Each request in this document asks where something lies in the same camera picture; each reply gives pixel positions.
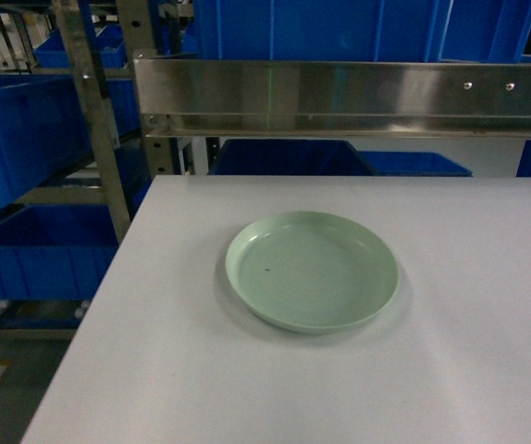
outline white table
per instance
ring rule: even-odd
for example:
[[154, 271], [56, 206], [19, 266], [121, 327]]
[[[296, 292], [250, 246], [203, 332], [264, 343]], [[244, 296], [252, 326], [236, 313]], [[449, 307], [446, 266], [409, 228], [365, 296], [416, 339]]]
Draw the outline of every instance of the white table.
[[[366, 326], [286, 332], [228, 287], [233, 237], [297, 209], [398, 258]], [[531, 443], [531, 179], [156, 179], [23, 442]]]

